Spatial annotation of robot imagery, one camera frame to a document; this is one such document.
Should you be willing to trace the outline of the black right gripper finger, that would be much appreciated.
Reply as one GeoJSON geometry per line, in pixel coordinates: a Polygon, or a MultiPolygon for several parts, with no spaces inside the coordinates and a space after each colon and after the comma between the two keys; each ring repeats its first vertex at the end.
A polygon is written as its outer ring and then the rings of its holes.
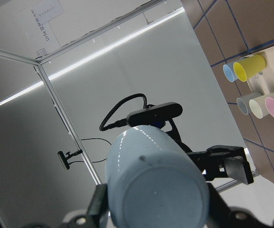
{"type": "Polygon", "coordinates": [[[91,202],[85,214],[73,216],[63,222],[64,228],[106,228],[108,222],[107,184],[96,186],[91,202]]]}

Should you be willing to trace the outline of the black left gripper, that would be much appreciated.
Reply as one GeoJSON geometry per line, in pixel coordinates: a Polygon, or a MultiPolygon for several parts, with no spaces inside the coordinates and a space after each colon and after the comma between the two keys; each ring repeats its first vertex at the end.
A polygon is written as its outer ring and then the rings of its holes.
{"type": "MultiPolygon", "coordinates": [[[[172,130],[167,134],[189,156],[207,181],[215,178],[232,178],[245,185],[254,182],[249,162],[243,147],[215,145],[205,151],[193,152],[181,141],[179,131],[172,119],[168,120],[172,130]]],[[[229,207],[211,183],[209,189],[208,228],[268,228],[269,225],[258,220],[244,208],[229,207]]]]}

